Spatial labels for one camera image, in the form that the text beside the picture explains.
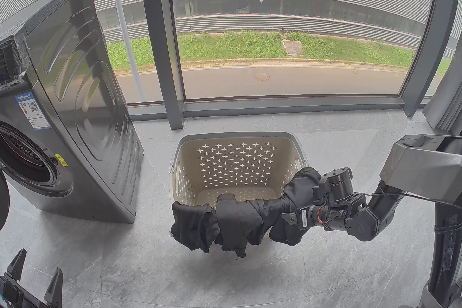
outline cable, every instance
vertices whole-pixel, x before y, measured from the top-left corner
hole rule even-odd
[[[429,198],[423,198],[422,196],[417,196],[417,195],[412,195],[412,194],[392,194],[392,193],[386,193],[384,192],[384,190],[380,187],[380,185],[378,186],[378,188],[380,189],[380,191],[382,192],[381,194],[364,194],[364,195],[367,195],[367,196],[393,196],[393,195],[396,195],[396,196],[407,196],[409,198],[415,198],[415,199],[420,199],[420,200],[426,200],[426,201],[431,201],[433,203],[437,203],[437,204],[442,204],[442,205],[451,205],[453,207],[457,207],[459,209],[462,209],[461,206],[459,205],[456,205],[456,204],[451,204],[451,203],[447,203],[447,202],[444,202],[444,201],[440,201],[440,200],[435,200],[435,199],[429,199]],[[448,234],[450,232],[454,232],[454,231],[458,231],[462,229],[462,223],[460,224],[455,224],[453,226],[442,226],[442,227],[437,227],[435,226],[435,234]]]
[[[457,207],[459,209],[462,209],[462,206],[460,205],[456,205],[456,204],[451,204],[451,203],[447,203],[445,201],[440,201],[440,200],[435,200],[435,199],[429,199],[429,198],[423,198],[421,196],[417,196],[417,195],[412,195],[412,194],[392,194],[392,193],[386,193],[384,192],[384,190],[378,186],[378,188],[380,189],[380,191],[382,192],[381,194],[364,194],[366,196],[407,196],[409,198],[415,198],[415,199],[420,199],[420,200],[426,200],[426,201],[431,201],[433,203],[437,203],[437,204],[442,204],[442,205],[451,205],[453,207]]]
[[[319,222],[320,224],[327,224],[328,222],[330,222],[330,220],[329,220],[329,221],[325,221],[325,222],[324,222],[324,221],[321,221],[321,219],[319,218],[319,212],[321,211],[322,208],[324,208],[324,207],[326,206],[326,204],[327,204],[327,198],[324,198],[324,204],[321,205],[321,206],[319,207],[319,209],[318,209],[318,211],[317,211],[317,213],[316,213],[317,220],[318,220],[318,222]]]
[[[462,229],[462,224],[455,224],[454,226],[445,226],[445,227],[436,227],[435,234],[448,234],[449,232],[454,232]]]

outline qr code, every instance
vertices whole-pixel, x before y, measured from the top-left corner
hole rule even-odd
[[[29,108],[31,109],[31,112],[38,112],[40,110],[35,101],[28,102],[28,105],[29,105]]]

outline grass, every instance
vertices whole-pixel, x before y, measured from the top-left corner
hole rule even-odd
[[[235,58],[284,58],[288,57],[279,32],[225,32],[223,35],[182,34],[178,36],[178,48],[182,62]],[[318,60],[344,60],[408,68],[415,50],[386,45],[381,41],[332,36],[314,36],[305,32],[288,32],[286,39],[300,41],[303,57]],[[151,42],[148,37],[131,40],[137,65],[154,63]],[[129,68],[127,52],[122,41],[109,42],[108,52],[115,69]],[[450,59],[443,58],[438,68],[444,74]]]
[[[304,32],[289,32],[287,39],[300,41],[304,57],[312,59],[349,60],[409,67],[415,54],[415,50],[386,45],[383,42],[313,36]]]

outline laundry basket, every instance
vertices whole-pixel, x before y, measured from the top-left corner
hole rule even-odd
[[[287,132],[189,135],[173,156],[170,196],[172,202],[214,208],[223,193],[237,201],[275,199],[303,167],[303,149]]]

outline manhole cover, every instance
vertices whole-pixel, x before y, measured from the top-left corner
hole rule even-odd
[[[255,74],[255,79],[260,82],[265,82],[269,80],[269,74],[265,72],[258,72]]]
[[[287,55],[302,55],[302,43],[300,41],[283,40]]]

